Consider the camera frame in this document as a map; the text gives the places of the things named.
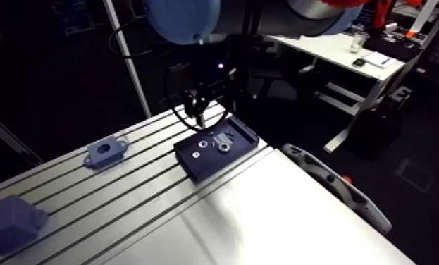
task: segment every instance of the metal nut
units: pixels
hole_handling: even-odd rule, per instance
[[[227,153],[230,151],[230,145],[227,142],[222,142],[222,143],[218,144],[218,150],[221,153]]]

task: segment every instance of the paper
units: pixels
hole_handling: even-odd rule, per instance
[[[387,68],[388,66],[391,66],[395,62],[397,62],[396,59],[383,55],[380,52],[373,52],[369,54],[368,56],[365,56],[363,58],[366,62],[371,63],[375,66],[378,66],[380,68]]]

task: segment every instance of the white table surface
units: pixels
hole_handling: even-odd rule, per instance
[[[356,59],[363,58],[372,53],[372,51],[362,48],[356,54],[351,53],[352,37],[342,33],[336,35],[321,35],[318,37],[300,37],[299,39],[279,36],[269,37],[289,47],[299,49],[320,59],[329,61],[330,63],[334,63],[368,78],[375,78],[379,81],[387,80],[405,65],[404,62],[397,61],[387,68],[379,68],[370,63],[366,63],[360,68],[353,66],[352,63],[356,61]]]
[[[0,264],[413,264],[263,140],[195,185],[173,152],[193,134],[167,111],[116,133],[129,147],[109,168],[83,147],[1,183],[49,220]]]

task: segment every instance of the cup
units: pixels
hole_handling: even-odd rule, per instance
[[[354,39],[352,40],[350,51],[355,54],[361,50],[362,46],[366,42],[367,34],[365,32],[354,33]]]

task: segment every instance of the cable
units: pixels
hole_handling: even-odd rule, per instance
[[[141,52],[140,54],[131,54],[131,55],[123,55],[123,54],[119,54],[117,51],[114,50],[114,48],[112,47],[112,39],[114,38],[114,36],[116,36],[120,31],[124,30],[125,28],[129,27],[130,25],[132,25],[133,23],[145,18],[146,16],[141,16],[139,18],[136,18],[130,22],[127,22],[124,25],[121,25],[120,27],[116,28],[110,35],[109,38],[107,39],[107,46],[109,46],[109,49],[111,50],[111,52],[113,54],[115,54],[118,57],[124,58],[124,59],[129,59],[129,58],[135,58],[135,57],[141,57],[147,54],[151,54],[154,51],[150,50],[146,50]]]
[[[233,94],[233,97],[230,99],[230,101],[228,102],[225,111],[223,113],[223,115],[219,118],[218,121],[216,121],[216,123],[214,123],[213,125],[207,127],[207,128],[196,128],[193,125],[190,125],[189,123],[187,123],[185,121],[184,118],[181,118],[180,114],[178,114],[178,112],[176,111],[175,107],[173,106],[173,102],[171,101],[170,95],[168,93],[168,77],[170,76],[171,73],[174,73],[178,70],[181,70],[183,68],[186,68],[190,66],[189,63],[180,63],[176,66],[172,66],[170,67],[165,74],[163,75],[163,93],[165,95],[166,98],[166,103],[168,104],[168,107],[171,109],[171,111],[173,112],[173,114],[175,114],[176,118],[178,118],[178,120],[181,121],[181,123],[183,123],[187,128],[195,131],[195,132],[207,132],[210,131],[212,129],[214,129],[217,125],[221,124],[225,118],[228,116],[228,114],[230,113],[230,110],[232,109],[233,105],[234,105],[234,101],[235,101],[235,93]]]

